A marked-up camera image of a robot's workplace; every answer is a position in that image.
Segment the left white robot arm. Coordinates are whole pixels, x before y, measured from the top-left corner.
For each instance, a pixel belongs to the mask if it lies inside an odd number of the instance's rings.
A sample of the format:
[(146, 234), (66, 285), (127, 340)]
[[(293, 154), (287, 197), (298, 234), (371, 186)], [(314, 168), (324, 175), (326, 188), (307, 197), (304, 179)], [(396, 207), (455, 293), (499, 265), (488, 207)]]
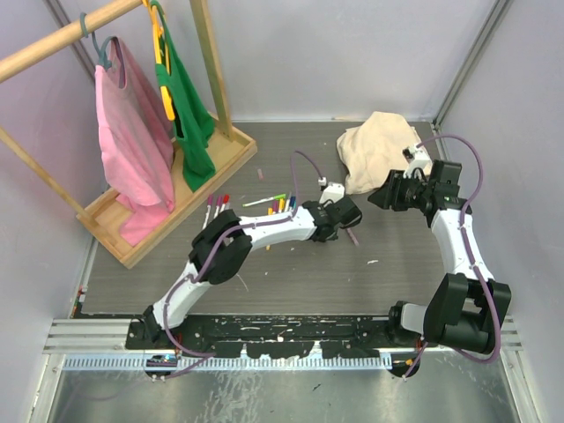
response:
[(157, 349), (171, 346), (189, 310), (209, 288), (236, 276), (250, 253), (288, 241), (334, 241), (338, 230), (361, 219), (360, 208), (348, 196), (322, 204), (306, 201), (291, 211), (260, 217), (221, 212), (193, 240), (179, 278), (144, 312), (145, 339)]

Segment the pink pen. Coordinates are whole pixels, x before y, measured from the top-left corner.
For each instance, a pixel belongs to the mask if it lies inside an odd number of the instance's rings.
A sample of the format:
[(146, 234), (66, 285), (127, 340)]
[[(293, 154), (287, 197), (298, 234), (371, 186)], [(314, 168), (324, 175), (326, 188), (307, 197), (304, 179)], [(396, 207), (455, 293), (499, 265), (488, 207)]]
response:
[(346, 232), (347, 232), (347, 234), (349, 235), (349, 238), (351, 239), (352, 243), (353, 243), (356, 247), (358, 247), (360, 244), (359, 244), (359, 241), (358, 241), (357, 237), (356, 237), (355, 234), (353, 233), (352, 229), (351, 229), (351, 228), (347, 228), (347, 229), (346, 229)]

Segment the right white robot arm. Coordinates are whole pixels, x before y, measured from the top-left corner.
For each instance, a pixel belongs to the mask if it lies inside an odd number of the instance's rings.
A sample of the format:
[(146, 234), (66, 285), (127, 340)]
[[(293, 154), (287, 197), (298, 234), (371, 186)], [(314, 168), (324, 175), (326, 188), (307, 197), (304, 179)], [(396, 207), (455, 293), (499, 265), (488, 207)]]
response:
[(421, 211), (438, 242), (445, 270), (428, 305), (399, 301), (390, 309), (386, 334), (398, 347), (420, 335), (433, 345), (492, 360), (501, 348), (501, 326), (512, 295), (482, 261), (471, 207), (459, 195), (461, 171), (460, 164), (443, 160), (435, 161), (426, 177), (392, 170), (368, 198), (384, 210)]

